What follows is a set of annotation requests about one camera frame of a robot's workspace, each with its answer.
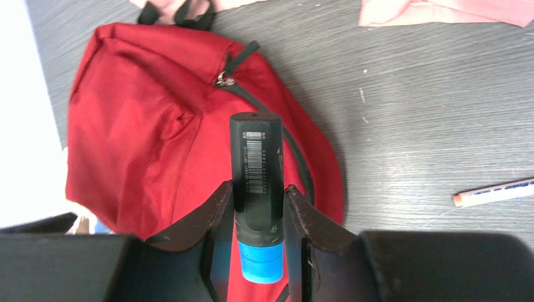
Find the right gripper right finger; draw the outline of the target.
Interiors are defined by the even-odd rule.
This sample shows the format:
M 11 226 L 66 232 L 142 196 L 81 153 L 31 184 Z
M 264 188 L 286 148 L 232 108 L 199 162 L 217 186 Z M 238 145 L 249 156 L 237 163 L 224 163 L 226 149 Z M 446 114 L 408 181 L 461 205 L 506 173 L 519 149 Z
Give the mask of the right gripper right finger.
M 533 252 L 502 233 L 354 234 L 284 195 L 292 301 L 532 301 Z

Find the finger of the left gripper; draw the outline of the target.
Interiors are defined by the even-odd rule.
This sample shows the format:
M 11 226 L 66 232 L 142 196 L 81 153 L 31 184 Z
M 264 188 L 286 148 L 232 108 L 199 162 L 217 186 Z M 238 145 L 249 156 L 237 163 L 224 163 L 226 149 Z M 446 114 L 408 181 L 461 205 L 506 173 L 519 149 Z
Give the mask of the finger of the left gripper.
M 32 221 L 25 224 L 9 226 L 1 229 L 1 235 L 11 234 L 38 234 L 38 233 L 60 233 L 65 234 L 74 225 L 78 216 L 69 212 L 61 215 Z

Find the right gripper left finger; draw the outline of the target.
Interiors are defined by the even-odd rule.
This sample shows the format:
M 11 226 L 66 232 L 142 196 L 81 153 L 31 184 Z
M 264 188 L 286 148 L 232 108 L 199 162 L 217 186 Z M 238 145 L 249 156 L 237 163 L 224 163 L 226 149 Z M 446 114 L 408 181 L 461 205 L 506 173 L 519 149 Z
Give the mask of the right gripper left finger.
M 165 230 L 1 235 L 2 301 L 225 301 L 232 184 Z

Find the red backpack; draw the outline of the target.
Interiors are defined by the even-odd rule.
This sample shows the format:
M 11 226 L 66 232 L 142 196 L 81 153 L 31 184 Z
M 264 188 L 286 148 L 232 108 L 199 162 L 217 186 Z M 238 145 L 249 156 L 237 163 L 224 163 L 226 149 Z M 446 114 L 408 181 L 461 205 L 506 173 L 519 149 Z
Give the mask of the red backpack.
M 230 116 L 271 111 L 283 119 L 285 184 L 342 222 L 334 150 L 268 61 L 210 33 L 211 1 L 170 10 L 174 23 L 160 25 L 162 3 L 147 1 L 136 25 L 91 37 L 69 100 L 67 198 L 146 239 L 230 177 Z

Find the pink capped marker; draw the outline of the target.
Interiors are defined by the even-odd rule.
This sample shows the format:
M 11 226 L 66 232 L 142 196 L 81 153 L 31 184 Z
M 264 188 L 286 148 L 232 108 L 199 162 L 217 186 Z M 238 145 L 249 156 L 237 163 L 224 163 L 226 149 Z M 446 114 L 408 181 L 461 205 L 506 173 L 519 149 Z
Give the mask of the pink capped marker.
M 467 208 L 527 196 L 533 196 L 533 179 L 458 193 L 452 200 L 456 207 Z

